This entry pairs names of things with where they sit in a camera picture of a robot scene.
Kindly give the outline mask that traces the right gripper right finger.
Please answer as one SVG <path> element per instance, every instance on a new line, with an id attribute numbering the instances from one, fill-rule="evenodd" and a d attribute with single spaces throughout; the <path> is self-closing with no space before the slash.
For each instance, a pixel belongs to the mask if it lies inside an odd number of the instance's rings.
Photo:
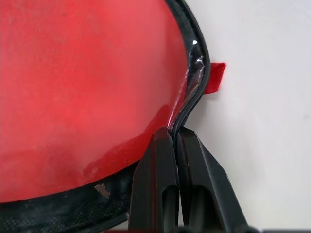
<path id="1" fill-rule="evenodd" d="M 177 134 L 176 161 L 186 226 L 204 233 L 236 233 L 248 227 L 225 170 L 185 127 Z"/>

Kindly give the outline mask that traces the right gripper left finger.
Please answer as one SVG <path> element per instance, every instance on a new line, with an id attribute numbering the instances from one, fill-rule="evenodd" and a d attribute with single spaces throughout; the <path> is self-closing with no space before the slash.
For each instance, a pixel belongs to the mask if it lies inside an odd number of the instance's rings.
<path id="1" fill-rule="evenodd" d="M 178 225 L 178 173 L 172 138 L 155 132 L 133 177 L 128 231 L 171 233 Z"/>

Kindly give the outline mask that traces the black clear paddle case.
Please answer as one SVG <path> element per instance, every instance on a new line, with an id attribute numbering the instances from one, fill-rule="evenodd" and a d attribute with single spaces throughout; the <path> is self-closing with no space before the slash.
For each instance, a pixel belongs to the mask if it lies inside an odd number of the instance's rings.
<path id="1" fill-rule="evenodd" d="M 184 124 L 202 94 L 217 90 L 220 76 L 215 71 L 217 64 L 209 61 L 203 35 L 186 1 L 166 1 L 177 20 L 187 53 L 182 106 L 172 125 L 161 127 L 174 132 Z M 139 160 L 105 178 L 68 191 L 0 203 L 0 233 L 93 232 L 119 224 L 129 209 L 133 173 Z"/>

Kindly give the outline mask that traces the red table tennis paddle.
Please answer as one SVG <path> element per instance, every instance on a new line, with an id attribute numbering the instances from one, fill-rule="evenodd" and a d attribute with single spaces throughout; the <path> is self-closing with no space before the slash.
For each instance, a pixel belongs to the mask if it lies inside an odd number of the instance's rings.
<path id="1" fill-rule="evenodd" d="M 139 160 L 177 116 L 186 74 L 166 0 L 0 0 L 0 203 Z"/>

